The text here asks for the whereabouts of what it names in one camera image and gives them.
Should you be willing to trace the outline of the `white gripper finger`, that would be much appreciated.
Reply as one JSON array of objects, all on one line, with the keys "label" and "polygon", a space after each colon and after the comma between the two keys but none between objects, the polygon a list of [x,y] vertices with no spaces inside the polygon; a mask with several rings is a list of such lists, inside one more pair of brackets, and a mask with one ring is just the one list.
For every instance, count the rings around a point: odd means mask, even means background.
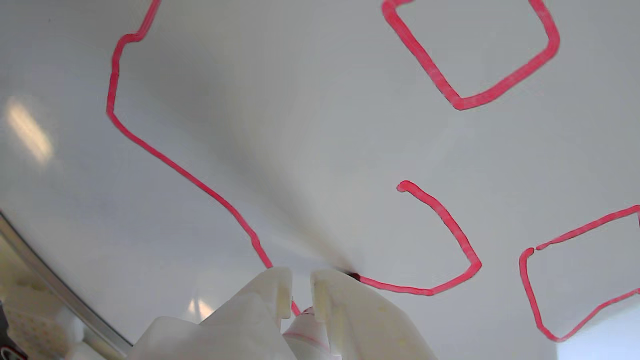
[{"label": "white gripper finger", "polygon": [[310,276],[315,319],[343,360],[436,360],[410,317],[381,294],[336,269]]},{"label": "white gripper finger", "polygon": [[292,315],[293,275],[274,267],[259,273],[209,317],[194,323],[156,318],[129,351],[130,360],[294,360],[281,334]]}]

